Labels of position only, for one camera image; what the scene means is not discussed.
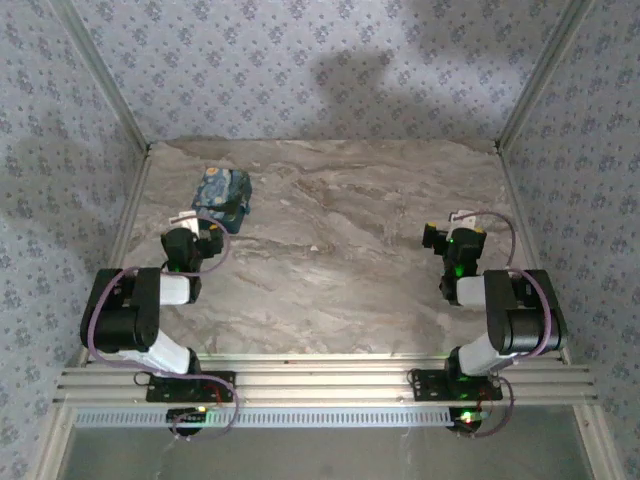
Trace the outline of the blue starry print box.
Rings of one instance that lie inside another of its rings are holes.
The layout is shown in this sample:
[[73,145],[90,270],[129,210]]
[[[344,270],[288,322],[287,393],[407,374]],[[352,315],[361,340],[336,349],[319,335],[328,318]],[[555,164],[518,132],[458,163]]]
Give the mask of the blue starry print box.
[[199,228],[209,229],[211,219],[216,219],[230,234],[238,234],[250,213],[252,192],[247,172],[207,168],[192,201],[192,209],[199,216]]

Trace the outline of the right controller board green light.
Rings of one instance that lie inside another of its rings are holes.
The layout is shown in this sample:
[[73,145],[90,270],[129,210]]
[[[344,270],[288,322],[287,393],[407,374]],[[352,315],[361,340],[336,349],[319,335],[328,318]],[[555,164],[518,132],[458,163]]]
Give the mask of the right controller board green light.
[[489,416],[481,408],[450,408],[449,414],[453,424],[448,429],[463,435],[474,435]]

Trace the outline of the controller board green light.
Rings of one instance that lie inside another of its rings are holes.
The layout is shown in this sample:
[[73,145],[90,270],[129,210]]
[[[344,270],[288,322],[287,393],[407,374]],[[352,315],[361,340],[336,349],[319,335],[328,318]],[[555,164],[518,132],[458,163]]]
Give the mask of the controller board green light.
[[166,422],[170,424],[203,423],[207,418],[205,407],[173,408],[166,413]]
[[474,435],[489,416],[481,408],[450,408],[449,414],[453,424],[448,429],[463,435]]

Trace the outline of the left controller board green light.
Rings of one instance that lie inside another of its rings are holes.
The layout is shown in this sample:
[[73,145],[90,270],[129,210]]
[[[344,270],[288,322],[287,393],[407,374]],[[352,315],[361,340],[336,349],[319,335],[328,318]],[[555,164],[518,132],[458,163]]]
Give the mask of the left controller board green light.
[[203,423],[207,418],[205,407],[173,408],[166,413],[166,422],[170,424]]

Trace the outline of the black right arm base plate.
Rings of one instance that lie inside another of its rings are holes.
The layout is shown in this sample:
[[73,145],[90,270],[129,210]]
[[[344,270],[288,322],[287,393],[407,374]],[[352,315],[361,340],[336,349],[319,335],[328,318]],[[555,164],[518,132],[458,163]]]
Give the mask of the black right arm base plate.
[[411,369],[407,380],[416,402],[502,400],[500,383],[488,377],[456,376],[444,370]]

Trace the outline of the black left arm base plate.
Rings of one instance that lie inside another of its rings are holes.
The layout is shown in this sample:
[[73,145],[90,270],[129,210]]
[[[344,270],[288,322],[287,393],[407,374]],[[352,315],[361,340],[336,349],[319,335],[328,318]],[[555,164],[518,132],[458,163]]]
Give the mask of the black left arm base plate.
[[150,376],[146,401],[149,403],[232,403],[233,394],[219,382],[210,379],[184,380]]

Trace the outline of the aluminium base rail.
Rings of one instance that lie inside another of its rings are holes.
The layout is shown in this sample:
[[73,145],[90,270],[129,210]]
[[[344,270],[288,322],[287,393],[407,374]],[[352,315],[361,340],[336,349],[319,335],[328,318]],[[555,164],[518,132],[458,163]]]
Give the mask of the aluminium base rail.
[[[413,402],[407,374],[440,370],[442,356],[419,354],[215,354],[201,358],[203,369],[233,371],[247,407],[391,406]],[[518,405],[555,406],[594,403],[593,376],[560,354],[521,360],[503,373]],[[53,400],[80,406],[140,406],[146,390],[131,369],[88,361],[65,369]]]

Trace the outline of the aluminium frame post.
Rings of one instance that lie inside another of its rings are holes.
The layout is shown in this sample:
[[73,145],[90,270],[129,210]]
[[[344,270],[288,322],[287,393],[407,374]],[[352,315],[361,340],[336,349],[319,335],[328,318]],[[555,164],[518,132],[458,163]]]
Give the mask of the aluminium frame post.
[[504,129],[495,141],[496,150],[500,156],[506,154],[512,147],[561,60],[572,45],[577,30],[595,3],[596,0],[567,0]]
[[123,127],[128,139],[142,152],[148,151],[146,141],[139,128],[129,105],[122,96],[114,77],[108,66],[102,59],[97,46],[78,14],[72,0],[47,0],[61,22],[63,28],[70,36],[74,45],[96,85]]

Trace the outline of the aluminium frame leg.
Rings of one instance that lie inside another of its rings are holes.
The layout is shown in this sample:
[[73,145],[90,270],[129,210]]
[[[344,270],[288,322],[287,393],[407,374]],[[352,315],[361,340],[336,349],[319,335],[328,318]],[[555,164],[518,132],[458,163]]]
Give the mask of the aluminium frame leg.
[[626,480],[603,408],[585,404],[573,410],[594,480]]
[[57,480],[75,418],[74,407],[56,404],[50,408],[27,480]]

